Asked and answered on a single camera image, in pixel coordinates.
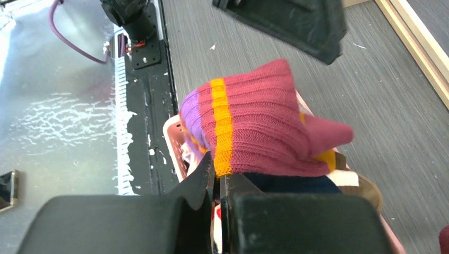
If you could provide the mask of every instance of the laundry basket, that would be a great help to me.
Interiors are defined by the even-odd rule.
[[[311,112],[305,101],[297,92],[297,99],[300,106],[304,107],[307,111]],[[167,142],[168,151],[172,158],[173,166],[175,167],[176,176],[179,182],[187,177],[187,165],[182,158],[181,146],[184,143],[184,134],[181,128],[181,120],[179,115],[175,115],[167,120],[163,128],[165,141]],[[405,254],[405,249],[399,242],[398,238],[394,235],[393,231],[388,226],[385,219],[381,216],[381,222],[390,238],[390,242],[394,247],[395,254]]]

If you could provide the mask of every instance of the wooden beam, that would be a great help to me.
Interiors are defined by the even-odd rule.
[[[343,7],[350,7],[356,4],[361,4],[369,0],[343,0]]]
[[[449,79],[445,78],[445,75],[449,75],[449,60],[447,60],[446,53],[428,32],[416,13],[410,10],[411,7],[408,8],[408,3],[405,4],[406,2],[402,0],[375,1],[449,109]]]

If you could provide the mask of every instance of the ribbed fabric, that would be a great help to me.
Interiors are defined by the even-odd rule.
[[[332,148],[353,138],[346,124],[300,112],[283,59],[204,84],[180,112],[187,142],[200,156],[211,151],[217,177],[323,176],[335,169]]]
[[[441,254],[449,254],[449,226],[443,228],[439,233],[439,246]]]

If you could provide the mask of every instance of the navy blue cloth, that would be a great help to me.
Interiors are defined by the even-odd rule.
[[[327,176],[271,176],[257,173],[244,174],[257,188],[266,193],[341,193]]]

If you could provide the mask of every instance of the smartphone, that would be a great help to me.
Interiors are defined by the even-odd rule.
[[[19,172],[13,170],[0,176],[0,212],[17,205],[17,190],[19,189]]]

